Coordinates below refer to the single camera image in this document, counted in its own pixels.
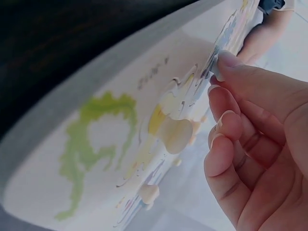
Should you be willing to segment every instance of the yellow paint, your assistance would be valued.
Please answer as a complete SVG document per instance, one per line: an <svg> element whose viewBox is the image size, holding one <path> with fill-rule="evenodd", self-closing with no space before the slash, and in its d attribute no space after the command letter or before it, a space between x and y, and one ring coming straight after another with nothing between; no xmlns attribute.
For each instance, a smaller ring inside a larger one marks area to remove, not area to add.
<svg viewBox="0 0 308 231"><path fill-rule="evenodd" d="M195 135L192 135L192 137L189 140L189 145L193 145L195 143L195 141L196 141L196 138L197 137Z"/></svg>
<svg viewBox="0 0 308 231"><path fill-rule="evenodd" d="M198 134L198 131L199 131L200 126L201 126L201 122L197 122L197 121L191 120L191 123L193 124L193 125L192 125L193 134L194 134L194 135Z"/></svg>
<svg viewBox="0 0 308 231"><path fill-rule="evenodd" d="M180 115L179 107L182 101L185 100L186 93L193 81L193 76L194 74L191 74L188 77L185 84L178 90L176 97L172 93L168 93L155 107L148 124L148 137L139 149L132 166L128 169L125 179L131 178L141 165L143 165L142 169L145 170L150 164L154 156L150 150L157 140L158 130L169 116L173 119L178 119Z"/></svg>
<svg viewBox="0 0 308 231"><path fill-rule="evenodd" d="M241 7L242 12L246 9L247 5L248 5L248 0L243 0L243 4L242 4L242 7Z"/></svg>
<svg viewBox="0 0 308 231"><path fill-rule="evenodd" d="M201 117L200 122L201 122L201 123L204 123L205 121L206 121L206 116L204 115L204 116Z"/></svg>
<svg viewBox="0 0 308 231"><path fill-rule="evenodd" d="M124 199L125 199L125 197L123 197L123 198L119 201L119 203L116 205L115 208L119 208L119 207L121 206L121 204L123 203Z"/></svg>

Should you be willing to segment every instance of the fingernail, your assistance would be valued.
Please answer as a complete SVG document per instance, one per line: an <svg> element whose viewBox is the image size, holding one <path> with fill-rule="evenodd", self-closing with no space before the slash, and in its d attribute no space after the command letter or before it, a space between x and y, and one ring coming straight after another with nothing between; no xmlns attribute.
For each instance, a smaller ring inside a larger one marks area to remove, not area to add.
<svg viewBox="0 0 308 231"><path fill-rule="evenodd" d="M213 142L214 142L214 140L215 140L216 138L220 137L220 136L224 136L224 135L221 134L221 133L218 133L218 134L216 134L216 135L214 136L214 138L213 138L213 140L212 140L212 142L211 142L210 150L211 150L212 147L213 147Z"/></svg>
<svg viewBox="0 0 308 231"><path fill-rule="evenodd" d="M208 95L208 96L210 95L210 91L211 91L212 89L214 89L214 88L220 88L220 85L216 85L216 84L211 85L211 86L208 88L208 90L207 90L207 95Z"/></svg>
<svg viewBox="0 0 308 231"><path fill-rule="evenodd" d="M243 62L239 58L237 58L232 53L224 50L219 52L218 59L227 67L236 67L239 65L243 65Z"/></svg>
<svg viewBox="0 0 308 231"><path fill-rule="evenodd" d="M228 110L228 111L225 111L221 117L219 118L218 122L217 122L217 128L221 128L222 127L222 118L224 117L225 114L228 114L228 113L234 113L234 111L231 111L231 110Z"/></svg>
<svg viewBox="0 0 308 231"><path fill-rule="evenodd" d="M211 82L211 79L213 78L213 76L215 76L215 74L211 71L209 71L209 78L208 78L208 81Z"/></svg>
<svg viewBox="0 0 308 231"><path fill-rule="evenodd" d="M214 61L214 64L213 64L213 67L212 67L212 72L216 76L217 81L219 81L219 82L225 81L223 79L223 77L221 76L220 72L219 72L218 65L217 65L217 60Z"/></svg>

